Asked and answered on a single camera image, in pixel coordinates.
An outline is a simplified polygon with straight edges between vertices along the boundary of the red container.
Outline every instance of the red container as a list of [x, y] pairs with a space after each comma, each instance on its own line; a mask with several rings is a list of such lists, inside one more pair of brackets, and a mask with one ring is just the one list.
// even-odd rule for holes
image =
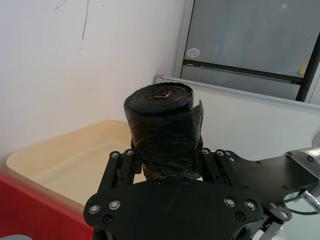
[[0, 238], [92, 240], [83, 216], [0, 174]]

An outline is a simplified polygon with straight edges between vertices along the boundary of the white label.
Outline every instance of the white label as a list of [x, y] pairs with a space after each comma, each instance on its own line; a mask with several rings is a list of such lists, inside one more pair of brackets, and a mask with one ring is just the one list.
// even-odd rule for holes
[[299, 191], [297, 191], [295, 193], [288, 194], [287, 196], [285, 196], [284, 201], [289, 200], [289, 199], [293, 199], [296, 196], [298, 196], [298, 194], [299, 194]]
[[196, 57], [199, 57], [200, 50], [198, 48], [191, 48], [191, 49], [188, 50], [188, 52], [186, 54], [190, 58], [196, 58]]

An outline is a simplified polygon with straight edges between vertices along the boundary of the black garbage bag roll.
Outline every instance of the black garbage bag roll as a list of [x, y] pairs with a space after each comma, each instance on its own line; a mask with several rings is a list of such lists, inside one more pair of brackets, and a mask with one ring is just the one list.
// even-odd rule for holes
[[193, 170], [204, 110], [193, 108], [193, 90], [164, 82], [137, 90], [124, 102], [136, 154], [147, 180], [168, 176], [198, 178]]

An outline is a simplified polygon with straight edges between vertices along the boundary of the beige plastic basin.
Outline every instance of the beige plastic basin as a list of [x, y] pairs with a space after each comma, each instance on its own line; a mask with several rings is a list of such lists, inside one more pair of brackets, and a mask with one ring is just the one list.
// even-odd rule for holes
[[[130, 148], [126, 122], [103, 121], [13, 153], [9, 174], [51, 198], [82, 212], [97, 192], [112, 151]], [[134, 182], [145, 181], [143, 174]]]

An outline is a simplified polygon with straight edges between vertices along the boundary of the gray cabinet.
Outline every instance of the gray cabinet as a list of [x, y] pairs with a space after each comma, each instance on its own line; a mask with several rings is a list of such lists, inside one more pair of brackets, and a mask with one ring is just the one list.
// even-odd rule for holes
[[184, 59], [301, 77], [319, 10], [320, 0], [195, 0]]

